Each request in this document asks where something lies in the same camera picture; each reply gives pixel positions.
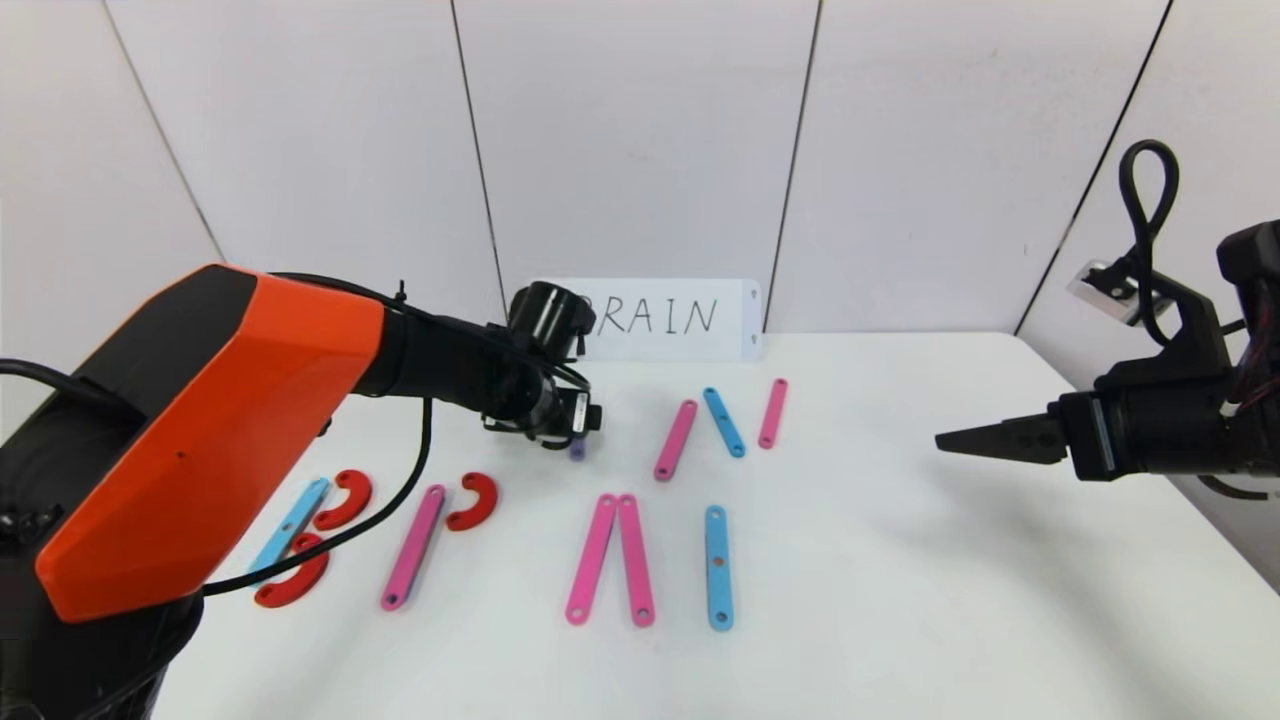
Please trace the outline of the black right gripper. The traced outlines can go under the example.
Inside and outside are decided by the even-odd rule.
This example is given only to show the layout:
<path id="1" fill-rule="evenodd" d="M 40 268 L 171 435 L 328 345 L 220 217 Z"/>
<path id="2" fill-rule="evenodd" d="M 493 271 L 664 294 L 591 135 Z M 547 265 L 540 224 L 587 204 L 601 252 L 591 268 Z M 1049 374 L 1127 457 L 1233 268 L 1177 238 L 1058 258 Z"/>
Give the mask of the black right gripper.
<path id="1" fill-rule="evenodd" d="M 934 445 L 947 454 L 1039 465 L 1061 462 L 1069 447 L 1082 480 L 1229 474 L 1220 404 L 1206 384 L 1096 389 L 1064 395 L 1059 419 L 1046 413 L 951 430 Z"/>

